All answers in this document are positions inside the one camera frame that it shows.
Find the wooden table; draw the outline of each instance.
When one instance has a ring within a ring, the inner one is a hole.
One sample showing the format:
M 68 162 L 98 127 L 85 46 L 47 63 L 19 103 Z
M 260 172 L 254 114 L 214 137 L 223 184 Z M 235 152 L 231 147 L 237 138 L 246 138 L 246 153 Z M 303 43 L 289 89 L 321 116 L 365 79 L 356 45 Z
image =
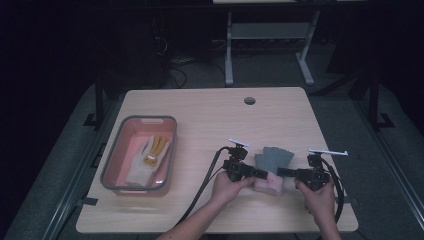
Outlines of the wooden table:
M 254 105 L 244 102 L 256 100 Z M 177 143 L 169 193 L 161 198 L 117 196 L 100 183 L 100 173 L 121 121 L 130 115 L 171 115 L 177 120 Z M 130 91 L 125 97 L 88 193 L 98 199 L 84 205 L 77 222 L 83 233 L 165 232 L 172 228 L 193 200 L 218 149 L 233 146 L 229 138 L 250 143 L 245 163 L 263 147 L 279 147 L 295 154 L 289 167 L 308 168 L 308 149 L 327 149 L 324 137 L 302 88 L 223 88 Z M 333 165 L 329 155 L 323 157 Z M 224 151 L 216 165 L 228 159 Z M 211 194 L 213 182 L 195 209 Z M 243 189 L 208 233 L 273 233 L 318 231 L 304 210 L 303 196 L 293 180 L 285 180 L 282 196 Z M 345 204 L 340 231 L 358 227 L 350 204 Z

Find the plastic tray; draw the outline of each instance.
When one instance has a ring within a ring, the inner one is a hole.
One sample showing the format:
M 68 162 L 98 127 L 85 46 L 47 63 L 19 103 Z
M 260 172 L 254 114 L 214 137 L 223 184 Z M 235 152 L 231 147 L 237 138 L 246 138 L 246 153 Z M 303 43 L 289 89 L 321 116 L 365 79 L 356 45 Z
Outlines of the plastic tray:
M 172 156 L 176 141 L 177 122 L 171 116 L 129 116 L 125 118 L 106 159 L 100 182 L 117 195 L 160 197 L 169 191 Z M 146 186 L 126 182 L 134 156 L 154 135 L 165 136 L 169 148 Z

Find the black wire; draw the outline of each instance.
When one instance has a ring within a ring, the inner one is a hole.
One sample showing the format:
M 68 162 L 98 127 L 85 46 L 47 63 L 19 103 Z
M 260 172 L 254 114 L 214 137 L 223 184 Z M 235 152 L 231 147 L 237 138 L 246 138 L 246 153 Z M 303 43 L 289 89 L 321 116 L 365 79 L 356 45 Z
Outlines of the black wire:
M 212 180 L 212 178 L 219 172 L 219 170 L 221 170 L 222 169 L 222 167 L 220 167 L 220 168 L 218 168 L 218 170 L 216 170 L 213 174 L 212 174 L 212 176 L 209 178 L 209 181 L 210 180 Z
M 296 238 L 296 240 L 300 240 L 300 238 L 297 236 L 296 233 L 293 233 L 294 238 Z
M 339 177 L 337 176 L 336 172 L 334 171 L 333 167 L 328 164 L 327 161 L 325 161 L 324 159 L 321 158 L 321 161 L 327 166 L 328 170 L 330 171 L 330 175 L 333 178 L 334 184 L 336 185 L 336 190 L 337 190 L 337 210 L 336 210 L 336 215 L 334 216 L 336 223 L 339 221 L 340 219 L 340 215 L 342 214 L 343 211 L 343 205 L 344 205 L 344 191 L 342 190 L 342 187 L 340 185 L 339 181 Z
M 215 168 L 215 164 L 216 164 L 216 162 L 218 161 L 219 155 L 221 155 L 221 152 L 222 152 L 224 149 L 229 150 L 229 147 L 223 147 L 223 148 L 219 149 L 219 150 L 216 152 L 215 157 L 213 158 L 213 160 L 212 160 L 212 162 L 211 162 L 211 165 L 209 166 L 209 170 L 208 170 L 208 172 L 206 173 L 206 176 L 205 176 L 205 178 L 203 179 L 203 183 L 202 183 L 202 185 L 200 186 L 199 190 L 197 191 L 196 196 L 194 197 L 194 199 L 193 199 L 193 201 L 191 202 L 190 206 L 188 207 L 187 211 L 184 213 L 184 215 L 181 217 L 181 219 L 178 221 L 178 223 L 177 223 L 176 225 L 178 225 L 178 224 L 180 224 L 182 221 L 184 221 L 184 220 L 188 217 L 188 215 L 190 214 L 191 210 L 193 210 L 194 206 L 196 206 L 197 200 L 199 200 L 200 195 L 202 195 L 203 190 L 206 188 L 206 186 L 207 186 L 207 185 L 208 185 L 208 183 L 209 183 L 209 180 L 210 180 L 210 178 L 211 178 L 212 171 L 213 171 L 213 169 Z
M 175 88 L 180 89 L 180 88 L 184 87 L 184 85 L 187 83 L 187 74 L 183 70 L 177 69 L 177 68 L 169 68 L 169 70 L 174 70 L 174 71 L 177 71 L 177 72 L 180 72 L 181 74 L 183 74 L 184 80 L 183 80 L 182 84 L 179 84 L 175 77 L 173 77 L 173 79 L 174 79 L 174 82 L 175 82 Z
M 361 231 L 359 231 L 358 229 L 355 231 L 359 236 L 361 236 L 363 239 L 365 240 L 370 240 L 369 238 L 367 238 Z

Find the gray carpet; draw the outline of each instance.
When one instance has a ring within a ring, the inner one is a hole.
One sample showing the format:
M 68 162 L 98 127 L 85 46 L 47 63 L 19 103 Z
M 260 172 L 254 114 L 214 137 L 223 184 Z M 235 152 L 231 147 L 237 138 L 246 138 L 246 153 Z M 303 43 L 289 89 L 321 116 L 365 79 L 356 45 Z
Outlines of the gray carpet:
M 315 85 L 307 86 L 297 66 L 294 52 L 298 45 L 283 46 L 277 54 L 260 53 L 253 56 L 235 57 L 233 87 L 284 87 L 300 86 L 306 92 L 314 92 L 339 79 L 341 76 L 326 73 L 326 67 L 334 46 L 313 45 L 307 61 Z M 194 61 L 178 67 L 187 75 L 184 88 L 224 87 L 222 72 L 224 58 L 222 55 L 211 61 Z M 181 72 L 171 70 L 173 79 L 184 80 Z M 164 88 L 173 88 L 173 80 Z M 364 114 L 367 97 L 360 101 L 351 100 L 347 92 L 351 83 L 345 84 L 332 93 L 322 97 L 310 97 L 321 130 L 331 150 L 349 152 L 348 157 L 334 157 L 335 164 L 343 180 L 349 199 L 359 221 L 359 229 L 353 233 L 343 233 L 344 239 L 424 239 L 424 231 L 414 217 L 407 201 L 400 190 L 392 170 L 376 141 L 376 132 L 371 129 Z M 67 221 L 56 226 L 58 239 L 155 239 L 157 234 L 81 234 L 75 230 L 81 208 L 73 207 L 88 190 L 95 168 L 97 150 L 108 139 L 112 124 L 119 110 L 121 101 L 106 101 L 107 117 L 99 131 L 94 127 L 83 126 L 88 114 L 95 112 L 94 88 L 87 90 L 71 115 L 62 135 L 53 148 L 43 170 L 34 183 L 6 239 L 42 239 L 54 219 L 55 211 L 63 207 L 61 203 L 71 206 L 65 213 Z M 380 89 L 380 112 L 387 113 L 395 128 L 381 129 L 379 136 L 384 137 L 418 195 L 423 198 L 424 145 L 423 136 L 417 131 L 407 116 L 402 112 L 396 98 L 390 91 Z M 67 188 L 74 188 L 75 199 L 64 199 Z M 228 239 L 316 239 L 317 233 L 311 234 L 260 234 L 230 235 Z

